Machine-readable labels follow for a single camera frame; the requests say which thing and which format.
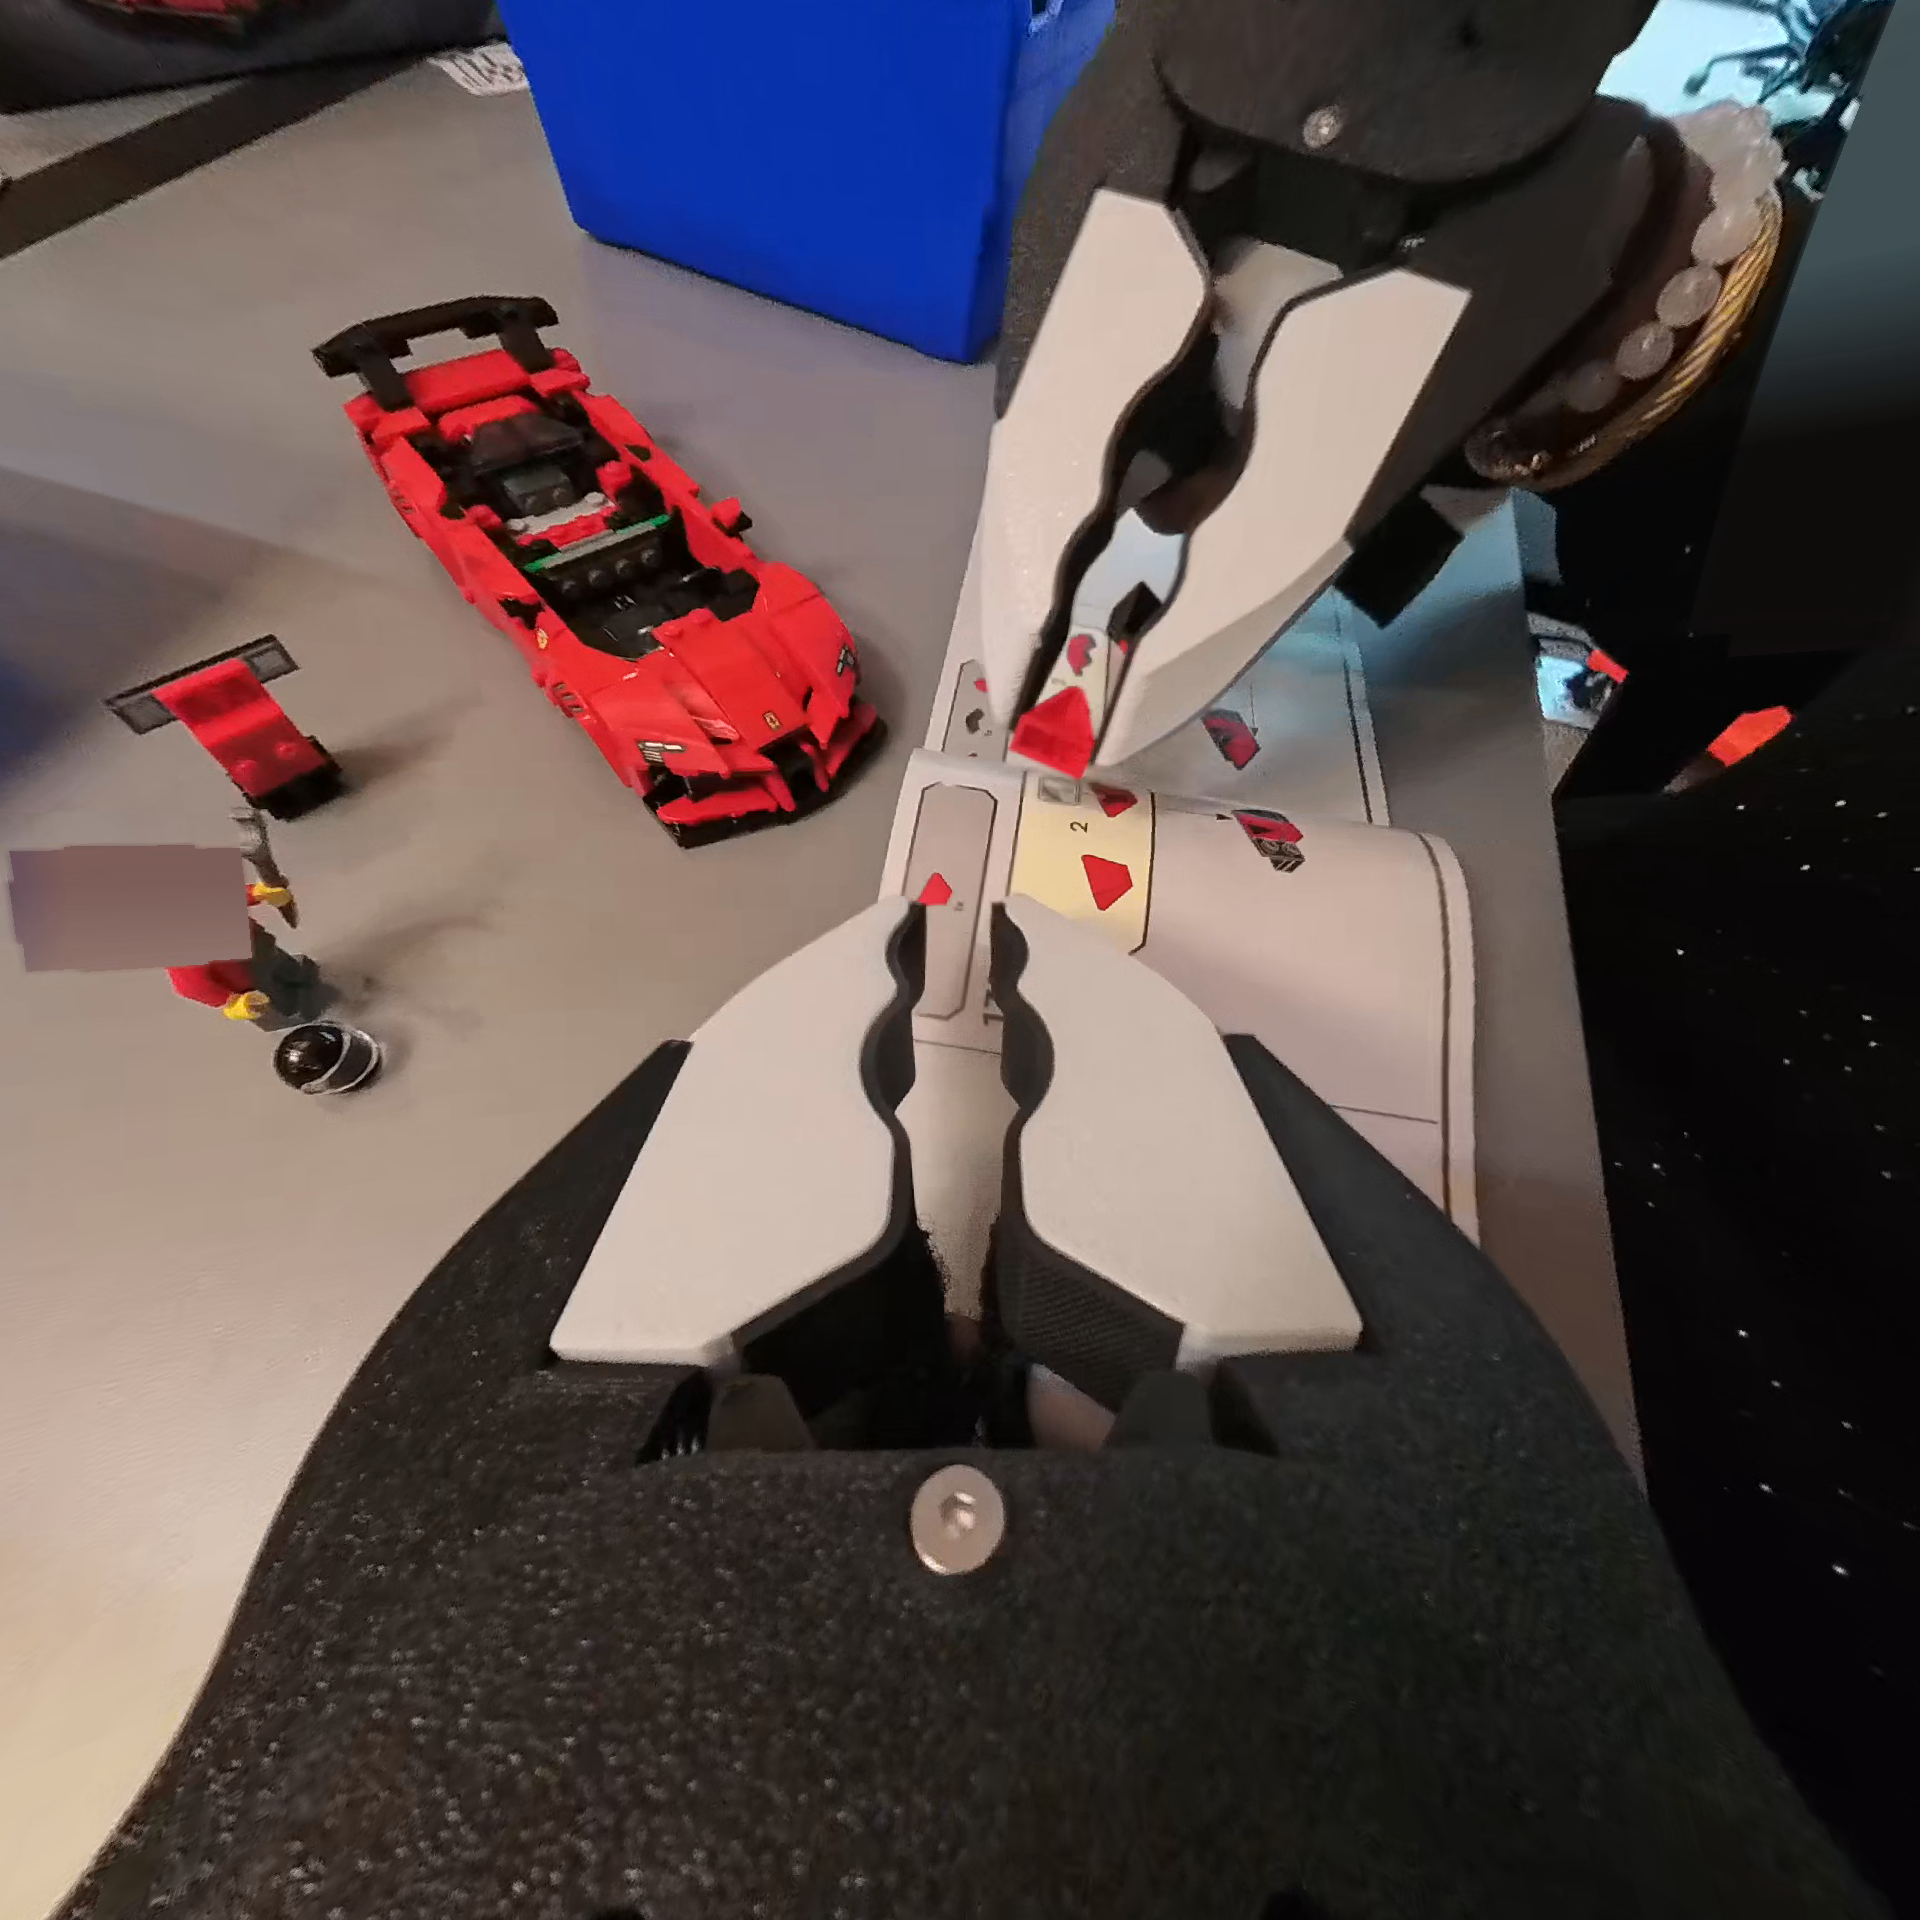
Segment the red sloped lego brick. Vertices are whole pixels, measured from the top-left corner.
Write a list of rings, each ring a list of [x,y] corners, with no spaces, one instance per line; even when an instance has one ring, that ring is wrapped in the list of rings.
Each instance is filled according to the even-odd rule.
[[[1009,758],[1082,779],[1097,752],[1097,723],[1088,692],[1065,685],[1025,710],[1011,734]]]

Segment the black lego set box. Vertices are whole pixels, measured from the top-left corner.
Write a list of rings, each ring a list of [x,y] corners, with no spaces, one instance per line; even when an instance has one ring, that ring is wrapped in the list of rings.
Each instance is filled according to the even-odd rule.
[[[433,55],[497,29],[493,3],[4,3],[2,107]]]

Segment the red lego spoiler assembly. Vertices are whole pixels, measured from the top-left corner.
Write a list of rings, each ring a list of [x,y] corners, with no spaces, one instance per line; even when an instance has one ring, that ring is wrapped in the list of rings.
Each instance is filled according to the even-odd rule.
[[[184,725],[253,808],[290,823],[345,792],[340,764],[304,734],[268,683],[298,672],[268,633],[103,699],[133,734]]]

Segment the black lego helmet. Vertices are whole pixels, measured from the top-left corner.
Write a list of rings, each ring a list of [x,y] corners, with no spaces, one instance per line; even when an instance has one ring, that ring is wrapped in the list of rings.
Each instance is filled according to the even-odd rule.
[[[277,1040],[277,1078],[306,1097],[344,1097],[376,1084],[381,1044],[361,1027],[319,1020],[290,1027]]]

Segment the lego driver minifigure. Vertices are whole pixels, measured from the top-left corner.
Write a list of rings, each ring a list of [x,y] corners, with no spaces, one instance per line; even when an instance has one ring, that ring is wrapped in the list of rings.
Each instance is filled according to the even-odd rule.
[[[289,928],[298,928],[298,896],[272,851],[268,816],[259,806],[235,806],[231,819],[252,872],[247,907],[269,907]],[[247,918],[247,933],[249,950],[241,957],[170,966],[173,995],[269,1033],[319,1021],[327,1003],[321,964],[281,945],[253,917]]]

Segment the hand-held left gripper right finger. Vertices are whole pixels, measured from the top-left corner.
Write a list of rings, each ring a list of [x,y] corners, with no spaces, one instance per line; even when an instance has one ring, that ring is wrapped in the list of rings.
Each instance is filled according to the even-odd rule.
[[[1017,1448],[1306,1448],[1283,1384],[1363,1350],[1347,1168],[1315,1097],[1153,966],[1029,896],[992,911],[1000,1163],[988,1435]]]

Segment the black speckled sweater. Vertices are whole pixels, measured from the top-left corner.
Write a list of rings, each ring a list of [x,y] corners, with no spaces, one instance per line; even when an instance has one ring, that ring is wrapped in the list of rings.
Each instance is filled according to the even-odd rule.
[[[1915,641],[1556,837],[1648,1492],[1751,1719],[1915,1915]]]

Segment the blue plastic bin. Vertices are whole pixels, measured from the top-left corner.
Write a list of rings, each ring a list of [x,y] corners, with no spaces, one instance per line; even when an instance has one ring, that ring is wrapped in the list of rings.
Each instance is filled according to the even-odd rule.
[[[949,364],[1114,3],[505,3],[589,237]]]

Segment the red lego sports car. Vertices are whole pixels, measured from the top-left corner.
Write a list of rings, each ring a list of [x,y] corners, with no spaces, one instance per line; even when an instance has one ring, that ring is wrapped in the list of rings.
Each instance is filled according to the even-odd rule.
[[[314,348],[397,517],[679,847],[810,816],[885,740],[824,590],[760,557],[652,430],[473,294]]]

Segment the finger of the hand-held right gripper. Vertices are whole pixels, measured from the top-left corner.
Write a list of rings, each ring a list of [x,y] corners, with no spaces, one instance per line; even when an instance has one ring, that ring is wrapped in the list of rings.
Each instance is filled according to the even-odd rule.
[[[1215,294],[1184,217],[1099,187],[991,435],[980,499],[980,663],[1012,729],[1065,647],[1140,443],[1215,413]]]
[[[1332,582],[1354,525],[1473,292],[1417,271],[1345,278],[1280,313],[1245,457],[1111,696],[1103,768],[1194,719]]]

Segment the lego instruction booklet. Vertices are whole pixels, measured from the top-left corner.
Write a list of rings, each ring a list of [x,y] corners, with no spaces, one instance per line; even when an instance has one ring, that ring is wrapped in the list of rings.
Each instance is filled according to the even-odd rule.
[[[1091,783],[1005,756],[967,561],[880,891],[929,904],[920,1219],[973,1280],[996,1207],[1002,1027],[985,907],[1026,891],[1091,921],[1223,1030],[1267,1044],[1473,1241],[1473,911],[1451,847],[1385,814],[1357,616],[1317,603],[1200,718]]]

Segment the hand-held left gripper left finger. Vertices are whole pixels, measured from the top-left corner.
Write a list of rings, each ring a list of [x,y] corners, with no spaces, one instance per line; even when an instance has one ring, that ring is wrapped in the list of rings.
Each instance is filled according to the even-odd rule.
[[[685,1041],[552,1335],[573,1361],[716,1365],[861,1280],[917,1224],[922,910],[887,896]]]

